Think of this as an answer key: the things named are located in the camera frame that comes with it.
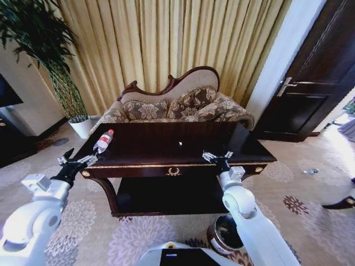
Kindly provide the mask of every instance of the dark wooden door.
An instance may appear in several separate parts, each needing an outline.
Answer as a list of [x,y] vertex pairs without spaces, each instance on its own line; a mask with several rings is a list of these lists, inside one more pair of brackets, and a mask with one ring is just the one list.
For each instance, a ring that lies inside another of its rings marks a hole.
[[255,128],[303,141],[355,85],[355,1],[327,1]]

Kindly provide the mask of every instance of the bottle label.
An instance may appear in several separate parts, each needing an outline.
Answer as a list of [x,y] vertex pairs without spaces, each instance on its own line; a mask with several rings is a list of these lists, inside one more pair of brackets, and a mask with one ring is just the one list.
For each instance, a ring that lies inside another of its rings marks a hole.
[[110,136],[108,136],[106,134],[102,135],[99,140],[105,141],[107,144],[109,144],[111,142]]

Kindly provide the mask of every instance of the small bottle on floor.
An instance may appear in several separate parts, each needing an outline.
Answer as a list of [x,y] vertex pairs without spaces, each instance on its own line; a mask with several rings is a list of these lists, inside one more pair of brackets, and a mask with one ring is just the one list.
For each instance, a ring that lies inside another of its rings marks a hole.
[[318,172],[319,172],[319,170],[316,168],[302,171],[302,173],[305,173],[307,175],[314,175],[315,173],[318,173]]
[[110,129],[109,131],[103,133],[103,135],[99,138],[99,140],[94,145],[94,150],[98,148],[98,153],[102,154],[107,147],[109,146],[113,137],[113,130]]

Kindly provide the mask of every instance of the lower shelf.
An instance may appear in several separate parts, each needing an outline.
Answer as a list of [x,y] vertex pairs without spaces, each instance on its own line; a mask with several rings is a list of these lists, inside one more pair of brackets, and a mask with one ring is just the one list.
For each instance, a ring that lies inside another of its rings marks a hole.
[[113,216],[226,213],[215,176],[122,178]]

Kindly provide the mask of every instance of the floral carpet pattern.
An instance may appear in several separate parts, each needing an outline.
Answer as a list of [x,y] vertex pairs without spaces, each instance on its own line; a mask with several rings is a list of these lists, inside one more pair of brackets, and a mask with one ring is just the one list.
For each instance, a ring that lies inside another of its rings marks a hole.
[[[31,201],[20,181],[30,173],[56,175],[56,158],[72,147],[78,151],[83,143],[63,125],[38,143],[37,154],[0,169],[0,228],[13,211]],[[302,265],[355,265],[355,209],[321,206],[340,201],[354,188],[355,144],[334,128],[304,142],[261,143],[278,161],[243,184],[297,259]],[[309,168],[319,173],[302,173]],[[111,181],[117,190],[120,178]],[[45,251],[47,265],[134,265],[147,249],[167,241],[209,247],[206,230],[218,214],[113,218],[97,183],[77,175],[74,184],[61,225]],[[228,258],[253,266],[245,248]]]

